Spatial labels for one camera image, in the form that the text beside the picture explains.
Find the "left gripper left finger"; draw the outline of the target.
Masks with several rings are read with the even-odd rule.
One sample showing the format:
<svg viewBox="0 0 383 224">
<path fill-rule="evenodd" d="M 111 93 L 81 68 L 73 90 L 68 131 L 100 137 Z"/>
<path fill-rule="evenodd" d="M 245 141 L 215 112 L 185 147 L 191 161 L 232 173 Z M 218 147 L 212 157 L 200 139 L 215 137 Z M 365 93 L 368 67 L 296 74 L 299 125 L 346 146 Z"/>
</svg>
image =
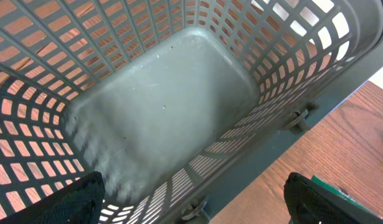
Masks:
<svg viewBox="0 0 383 224">
<path fill-rule="evenodd" d="M 104 196 L 102 174 L 93 171 L 30 207 L 0 220 L 0 224 L 97 224 Z"/>
</svg>

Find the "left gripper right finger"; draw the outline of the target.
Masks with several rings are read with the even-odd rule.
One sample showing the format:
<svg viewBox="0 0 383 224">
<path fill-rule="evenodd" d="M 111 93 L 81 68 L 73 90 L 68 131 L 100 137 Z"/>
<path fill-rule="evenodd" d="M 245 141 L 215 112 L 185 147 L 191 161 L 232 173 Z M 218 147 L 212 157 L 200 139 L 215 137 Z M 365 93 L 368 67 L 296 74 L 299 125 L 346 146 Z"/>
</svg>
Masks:
<svg viewBox="0 0 383 224">
<path fill-rule="evenodd" d="M 383 224 L 376 214 L 355 207 L 297 172 L 290 173 L 285 182 L 284 199 L 292 224 Z"/>
</svg>

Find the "green 3M gloves package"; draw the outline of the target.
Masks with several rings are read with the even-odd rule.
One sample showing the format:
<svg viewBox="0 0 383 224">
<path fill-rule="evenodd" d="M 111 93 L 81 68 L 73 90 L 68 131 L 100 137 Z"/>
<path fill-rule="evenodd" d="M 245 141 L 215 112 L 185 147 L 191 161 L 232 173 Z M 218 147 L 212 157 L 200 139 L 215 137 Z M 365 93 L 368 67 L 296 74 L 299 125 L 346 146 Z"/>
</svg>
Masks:
<svg viewBox="0 0 383 224">
<path fill-rule="evenodd" d="M 344 190 L 342 190 L 341 188 L 333 186 L 333 185 L 330 185 L 329 183 L 321 180 L 319 177 L 317 177 L 315 175 L 312 176 L 311 181 L 316 183 L 316 184 L 318 184 L 318 185 L 320 185 L 324 189 L 330 191 L 332 194 L 335 194 L 338 197 L 343 198 L 344 200 L 346 200 L 349 203 L 353 204 L 355 207 L 359 207 L 359 208 L 361 208 L 361 209 L 363 209 L 363 210 L 365 210 L 365 211 L 367 211 L 369 213 L 371 212 L 366 207 L 362 206 L 358 201 L 356 201 L 352 197 L 350 197 L 349 194 L 347 192 L 345 192 Z"/>
</svg>

